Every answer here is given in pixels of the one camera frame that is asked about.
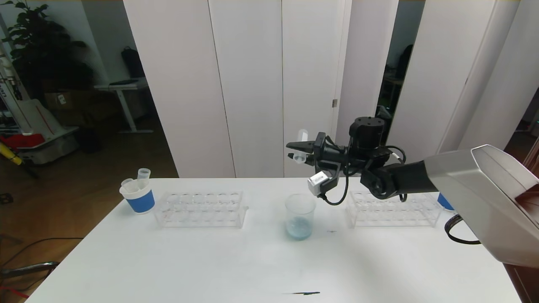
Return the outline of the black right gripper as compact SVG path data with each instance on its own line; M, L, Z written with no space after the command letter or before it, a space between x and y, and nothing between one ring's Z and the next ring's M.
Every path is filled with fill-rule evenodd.
M286 148L302 152L288 153L287 157L295 163L315 165L316 169L336 169L345 162L345 147L335 144L324 132L318 132L315 141L289 142Z

